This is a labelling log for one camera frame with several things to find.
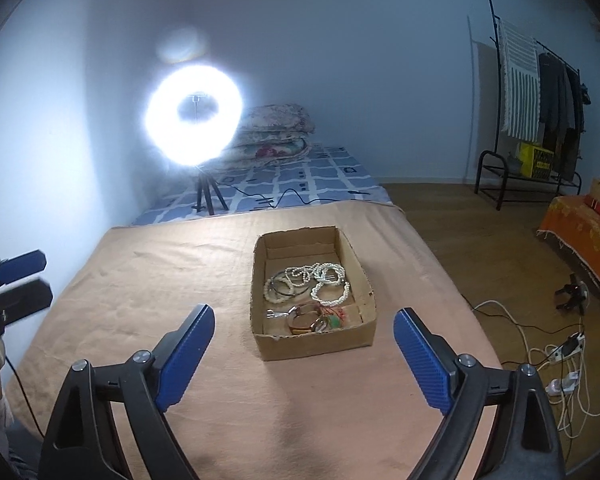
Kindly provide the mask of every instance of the power strip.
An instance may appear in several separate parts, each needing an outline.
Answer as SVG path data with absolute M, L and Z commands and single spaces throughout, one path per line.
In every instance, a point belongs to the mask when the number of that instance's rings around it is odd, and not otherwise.
M 554 379 L 544 389 L 549 396 L 563 396 L 574 392 L 580 381 L 580 371 L 569 372 L 563 379 Z
M 564 361 L 565 359 L 570 359 L 574 357 L 576 354 L 582 352 L 582 347 L 584 346 L 584 334 L 578 334 L 578 346 L 567 356 L 562 355 L 562 345 L 560 345 L 557 349 L 555 349 L 549 355 L 549 362 L 552 364 L 559 363 Z

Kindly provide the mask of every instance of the bed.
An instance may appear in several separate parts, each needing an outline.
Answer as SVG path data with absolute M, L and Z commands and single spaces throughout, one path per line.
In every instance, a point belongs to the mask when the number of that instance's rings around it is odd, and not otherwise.
M 263 362 L 250 332 L 256 238 L 335 225 L 347 235 L 376 297 L 373 346 Z M 404 480 L 441 421 L 427 406 L 393 337 L 413 307 L 456 351 L 498 366 L 484 332 L 424 241 L 393 205 L 347 200 L 108 231 L 49 311 L 18 368 L 43 428 L 72 362 L 123 362 L 208 303 L 216 333 L 182 401 L 166 413 L 205 480 Z M 14 414 L 32 421 L 18 385 Z M 114 405 L 136 479 L 146 478 L 124 409 Z M 493 422 L 485 409 L 458 478 L 473 478 Z
M 218 198 L 213 195 L 216 214 L 258 211 L 275 205 L 281 208 L 296 207 L 304 205 L 302 201 L 310 202 L 310 205 L 342 200 L 391 203 L 384 188 L 341 146 L 322 147 L 317 144 L 305 158 L 289 164 L 253 170 L 215 171 L 213 176 L 220 184 L 229 208 L 229 211 L 224 211 Z M 196 198 L 194 181 L 175 184 L 133 225 L 208 216 L 206 208 L 196 211 Z

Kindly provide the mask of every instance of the clothes rack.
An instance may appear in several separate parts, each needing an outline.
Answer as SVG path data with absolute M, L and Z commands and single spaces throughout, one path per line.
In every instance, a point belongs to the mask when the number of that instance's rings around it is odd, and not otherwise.
M 574 172 L 574 176 L 578 177 L 577 184 L 573 180 L 564 179 L 562 177 L 562 175 L 560 174 L 560 171 L 557 172 L 557 174 L 553 174 L 553 172 L 552 172 L 552 174 L 549 176 L 548 179 L 532 178 L 532 177 L 528 177 L 528 176 L 523 176 L 521 174 L 514 174 L 514 173 L 511 173 L 511 171 L 509 169 L 507 159 L 503 155 L 498 153 L 498 142 L 500 140 L 500 120 L 502 118 L 502 115 L 501 115 L 501 113 L 502 113 L 501 112 L 501 108 L 502 108 L 502 59 L 500 58 L 500 43 L 498 41 L 498 20 L 500 20 L 500 17 L 497 16 L 493 10 L 492 0 L 489 0 L 489 6 L 491 7 L 491 19 L 493 21 L 493 31 L 494 31 L 494 38 L 491 38 L 491 40 L 495 43 L 496 56 L 498 58 L 498 120 L 496 123 L 496 136 L 495 136 L 495 140 L 493 143 L 493 150 L 484 150 L 480 154 L 480 157 L 478 159 L 478 168 L 477 168 L 477 173 L 475 176 L 474 193 L 478 194 L 479 192 L 481 192 L 484 195 L 486 195 L 488 198 L 493 200 L 496 203 L 496 209 L 498 211 L 500 210 L 500 208 L 502 207 L 502 204 L 504 202 L 523 202 L 523 203 L 551 202 L 551 200 L 554 197 L 562 195 L 561 189 L 565 188 L 565 187 L 577 188 L 578 194 L 580 194 L 580 191 L 582 189 L 582 178 L 577 172 Z M 557 57 L 557 59 L 559 59 L 561 62 L 563 62 L 566 66 L 571 68 L 574 72 L 577 72 L 578 80 L 580 79 L 580 70 L 571 66 L 563 58 L 558 56 L 558 54 L 556 54 L 553 50 L 551 50 L 550 48 L 545 46 L 540 41 L 538 41 L 538 40 L 535 40 L 535 41 L 539 46 L 544 48 L 544 50 L 547 51 L 549 54 Z M 485 164 L 484 159 L 487 155 L 497 158 L 502 163 L 502 166 L 494 166 L 493 164 Z M 481 187 L 480 186 L 480 180 L 482 178 L 482 170 L 483 169 L 489 171 L 490 173 L 492 173 L 498 177 L 498 179 L 500 181 L 499 187 L 497 187 L 497 186 L 496 187 Z M 551 186 L 551 188 L 547 189 L 546 186 L 544 187 L 544 189 L 541 189 L 539 187 L 537 187 L 537 188 L 524 187 L 522 189 L 507 188 L 507 186 L 509 185 L 509 182 L 511 180 L 522 180 L 522 181 L 526 181 L 526 182 L 533 182 L 533 183 L 545 184 L 545 185 L 549 184 Z M 505 198 L 505 193 L 507 191 L 517 192 L 517 193 L 546 194 L 547 197 L 541 198 L 541 199 L 538 199 L 538 198 L 516 198 L 516 199 Z

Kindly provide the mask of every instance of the wooden floor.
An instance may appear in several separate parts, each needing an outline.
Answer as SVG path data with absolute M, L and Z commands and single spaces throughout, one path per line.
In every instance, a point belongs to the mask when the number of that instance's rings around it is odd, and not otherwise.
M 558 312 L 554 291 L 569 281 L 570 266 L 542 238 L 536 237 L 546 204 L 504 204 L 496 211 L 493 202 L 473 194 L 469 186 L 455 184 L 385 184 L 392 201 L 429 245 L 440 264 L 467 300 L 476 305 L 498 300 L 518 323 L 539 326 L 549 332 L 577 323 L 577 314 Z M 483 310 L 502 314 L 490 305 Z M 477 314 L 501 362 L 526 361 L 518 330 L 507 319 Z M 586 326 L 586 365 L 593 413 L 600 412 L 600 298 L 591 295 Z M 556 335 L 525 329 L 529 344 L 544 348 L 559 345 L 577 327 Z M 536 361 L 542 360 L 535 354 Z M 560 365 L 541 371 L 544 384 L 560 376 Z M 581 398 L 585 399 L 584 390 Z M 580 429 L 582 412 L 573 415 Z M 565 455 L 569 440 L 562 437 Z M 582 434 L 572 441 L 567 468 L 580 463 L 600 448 L 600 416 L 586 420 Z

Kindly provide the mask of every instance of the white wall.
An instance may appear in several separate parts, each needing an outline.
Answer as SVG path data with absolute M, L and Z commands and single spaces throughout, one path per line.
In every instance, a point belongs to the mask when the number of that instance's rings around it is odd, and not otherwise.
M 591 13 L 583 0 L 494 3 L 581 68 L 595 101 L 581 169 L 595 173 L 600 43 Z M 306 105 L 317 139 L 347 146 L 374 176 L 472 180 L 476 150 L 492 142 L 488 0 L 194 0 L 192 19 L 246 105 Z
M 0 32 L 0 258 L 43 250 L 56 297 L 155 198 L 139 115 L 188 1 L 24 0 Z M 12 361 L 43 316 L 8 327 Z

